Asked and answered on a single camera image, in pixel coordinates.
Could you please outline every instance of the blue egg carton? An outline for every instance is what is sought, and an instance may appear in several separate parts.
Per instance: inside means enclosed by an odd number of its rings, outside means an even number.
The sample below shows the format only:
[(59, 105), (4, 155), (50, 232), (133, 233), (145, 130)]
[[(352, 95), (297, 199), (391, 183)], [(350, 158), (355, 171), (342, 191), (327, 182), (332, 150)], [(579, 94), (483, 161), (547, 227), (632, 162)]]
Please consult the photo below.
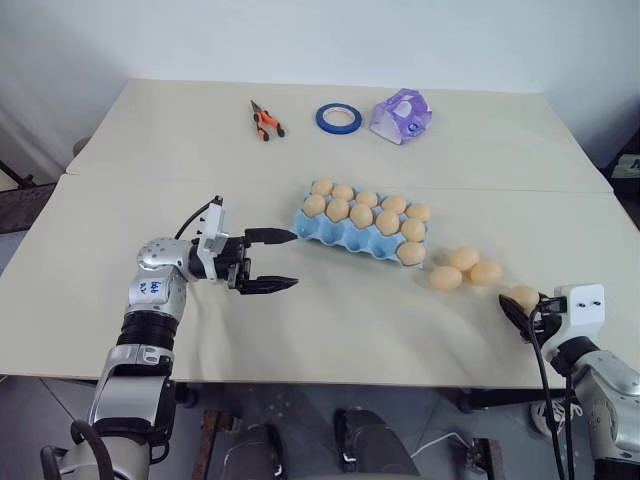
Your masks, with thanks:
[[(356, 195), (362, 189), (354, 188)], [(302, 209), (296, 211), (295, 222), (291, 227), (291, 231), (298, 235), (299, 238), (305, 240), (319, 240), (324, 245), (333, 247), (340, 246), (346, 248), (351, 253), (368, 253), (377, 260), (393, 260), (402, 265), (402, 262), (396, 255), (398, 247), (407, 241), (402, 233), (398, 232), (393, 235), (385, 236), (375, 226), (375, 219), (382, 212), (380, 205), (389, 195), (384, 193), (376, 193), (378, 196), (378, 205), (373, 207), (374, 221), (367, 228), (359, 229), (356, 227), (349, 217), (335, 223), (326, 213), (321, 213), (311, 218), (308, 217)], [(325, 197), (327, 205), (333, 197), (330, 195)], [(349, 211), (356, 204), (355, 200), (349, 202)], [(407, 215), (400, 214), (400, 225), (407, 220)], [(425, 235), (429, 229), (429, 223), (425, 223)], [(427, 242), (422, 241), (422, 245), (426, 248)]]

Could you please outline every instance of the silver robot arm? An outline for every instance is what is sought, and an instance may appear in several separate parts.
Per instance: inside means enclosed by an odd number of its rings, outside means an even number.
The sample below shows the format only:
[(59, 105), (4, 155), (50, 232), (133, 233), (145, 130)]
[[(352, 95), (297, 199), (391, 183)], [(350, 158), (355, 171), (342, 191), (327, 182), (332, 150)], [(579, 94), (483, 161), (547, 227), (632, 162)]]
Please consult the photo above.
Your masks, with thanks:
[[(230, 237), (222, 199), (216, 197), (206, 210), (200, 238), (162, 237), (140, 249), (124, 323), (107, 356), (87, 422), (73, 422), (75, 446), (69, 451), (43, 448), (46, 480), (62, 476), (144, 480), (149, 465), (167, 456), (176, 408), (176, 385), (170, 380), (173, 343), (186, 303), (187, 283), (200, 279), (226, 282), (241, 294), (273, 293), (297, 283), (296, 279), (277, 276), (250, 280), (251, 260), (246, 257), (252, 242), (284, 243), (295, 235), (260, 228), (247, 229), (242, 237)], [(157, 458), (151, 456), (154, 447), (164, 448)]]
[[(507, 317), (530, 341), (529, 317), (501, 295)], [(640, 373), (608, 351), (596, 337), (605, 320), (604, 288), (598, 284), (558, 287), (541, 295), (535, 335), (541, 352), (563, 377), (570, 377), (587, 413), (595, 478), (640, 478)]]

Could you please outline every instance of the orange pliers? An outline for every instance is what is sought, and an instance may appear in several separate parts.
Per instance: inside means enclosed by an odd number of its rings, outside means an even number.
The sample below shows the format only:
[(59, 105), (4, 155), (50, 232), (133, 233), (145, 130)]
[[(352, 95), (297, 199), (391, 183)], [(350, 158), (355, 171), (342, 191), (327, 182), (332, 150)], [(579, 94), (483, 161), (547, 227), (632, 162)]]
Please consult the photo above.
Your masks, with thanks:
[(282, 129), (282, 125), (275, 118), (269, 115), (269, 112), (266, 110), (262, 110), (256, 102), (251, 100), (251, 107), (253, 107), (253, 120), (256, 122), (256, 126), (258, 128), (258, 136), (264, 140), (265, 142), (269, 141), (269, 134), (264, 129), (265, 124), (271, 125), (278, 132), (279, 137), (284, 137), (284, 130)]

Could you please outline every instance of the egg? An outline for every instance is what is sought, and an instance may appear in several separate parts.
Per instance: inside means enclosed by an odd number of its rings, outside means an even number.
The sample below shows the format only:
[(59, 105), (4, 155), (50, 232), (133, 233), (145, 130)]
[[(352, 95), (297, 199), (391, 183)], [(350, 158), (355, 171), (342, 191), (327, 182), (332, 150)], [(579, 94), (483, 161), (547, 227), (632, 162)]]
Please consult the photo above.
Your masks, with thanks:
[(400, 232), (410, 242), (421, 242), (424, 240), (424, 223), (417, 218), (410, 218), (402, 224)]
[(400, 195), (391, 195), (382, 202), (382, 209), (389, 210), (391, 212), (400, 215), (407, 208), (407, 202)]
[(449, 265), (438, 267), (429, 274), (429, 284), (435, 290), (446, 292), (458, 288), (461, 283), (462, 273)]
[(424, 260), (425, 248), (418, 242), (405, 242), (396, 250), (396, 255), (403, 265), (417, 265)]
[(331, 189), (333, 188), (333, 182), (329, 180), (327, 177), (322, 177), (319, 180), (313, 182), (313, 186), (311, 187), (311, 193), (315, 193), (317, 195), (322, 195), (326, 197), (331, 193)]
[(502, 278), (502, 266), (498, 262), (480, 260), (469, 272), (469, 277), (474, 285), (482, 287), (495, 285)]
[(471, 268), (480, 260), (480, 253), (472, 247), (456, 248), (449, 255), (449, 265), (457, 268), (461, 272), (471, 270)]
[(326, 202), (322, 195), (310, 195), (302, 204), (302, 211), (307, 217), (315, 217), (324, 212)]
[(331, 196), (333, 196), (333, 198), (344, 198), (347, 202), (349, 202), (353, 200), (353, 188), (351, 188), (349, 185), (345, 185), (344, 183), (341, 185), (336, 185), (331, 191)]
[(373, 223), (373, 211), (368, 206), (363, 205), (362, 203), (357, 203), (351, 209), (349, 218), (356, 227), (367, 228)]
[(356, 196), (356, 202), (373, 208), (378, 204), (378, 195), (371, 190), (363, 190)]
[(538, 291), (527, 285), (518, 285), (517, 287), (510, 288), (505, 292), (505, 296), (515, 300), (527, 315), (531, 314), (531, 311), (540, 301)]
[(349, 215), (349, 203), (344, 198), (334, 198), (327, 207), (327, 217), (338, 223)]
[(393, 213), (390, 210), (384, 210), (380, 212), (378, 218), (376, 218), (376, 227), (380, 230), (380, 233), (383, 235), (393, 235), (394, 233), (398, 233), (398, 228), (400, 228), (400, 219), (398, 215)]
[(409, 218), (417, 218), (422, 222), (428, 222), (431, 218), (431, 209), (424, 203), (414, 203), (407, 207), (405, 212)]

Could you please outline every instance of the tape roll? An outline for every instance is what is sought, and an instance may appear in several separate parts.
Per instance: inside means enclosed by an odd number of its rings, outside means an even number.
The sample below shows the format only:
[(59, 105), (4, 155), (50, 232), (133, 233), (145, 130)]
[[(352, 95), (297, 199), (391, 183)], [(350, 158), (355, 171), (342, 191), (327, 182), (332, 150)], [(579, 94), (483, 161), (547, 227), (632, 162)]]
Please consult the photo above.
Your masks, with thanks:
[[(347, 113), (353, 116), (353, 122), (349, 125), (333, 125), (325, 119), (325, 115), (331, 112)], [(362, 125), (362, 115), (351, 105), (345, 103), (329, 103), (320, 107), (316, 112), (316, 123), (325, 132), (333, 133), (334, 135), (346, 135), (360, 128), (360, 125)]]

